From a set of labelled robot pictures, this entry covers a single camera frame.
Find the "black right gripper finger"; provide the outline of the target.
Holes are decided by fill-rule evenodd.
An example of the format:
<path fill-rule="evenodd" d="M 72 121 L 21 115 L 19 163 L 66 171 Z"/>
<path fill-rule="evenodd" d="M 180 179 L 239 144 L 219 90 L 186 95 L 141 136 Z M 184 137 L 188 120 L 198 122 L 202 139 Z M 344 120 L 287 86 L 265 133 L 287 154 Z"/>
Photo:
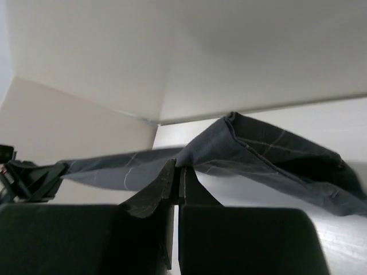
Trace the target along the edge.
<path fill-rule="evenodd" d="M 298 209 L 228 207 L 183 168 L 178 191 L 182 274 L 328 274 L 317 232 Z"/>

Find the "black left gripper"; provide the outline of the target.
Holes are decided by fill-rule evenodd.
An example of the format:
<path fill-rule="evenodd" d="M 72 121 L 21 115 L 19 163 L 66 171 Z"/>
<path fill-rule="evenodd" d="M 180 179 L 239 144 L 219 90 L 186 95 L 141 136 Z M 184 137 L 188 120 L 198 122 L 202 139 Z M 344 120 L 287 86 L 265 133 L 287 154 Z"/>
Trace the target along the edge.
<path fill-rule="evenodd" d="M 16 160 L 1 145 L 2 274 L 166 274 L 175 162 L 119 205 L 51 205 L 68 165 Z"/>

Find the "dark grey checked cloth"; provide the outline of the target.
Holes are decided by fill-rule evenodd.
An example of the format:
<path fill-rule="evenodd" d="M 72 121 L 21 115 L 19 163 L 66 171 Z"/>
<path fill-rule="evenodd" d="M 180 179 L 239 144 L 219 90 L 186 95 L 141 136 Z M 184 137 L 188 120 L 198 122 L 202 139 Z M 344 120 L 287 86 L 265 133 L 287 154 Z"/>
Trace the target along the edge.
<path fill-rule="evenodd" d="M 334 215 L 366 215 L 366 195 L 334 151 L 274 125 L 232 112 L 178 148 L 65 160 L 64 179 L 138 191 L 173 159 L 215 176 L 240 175 Z"/>

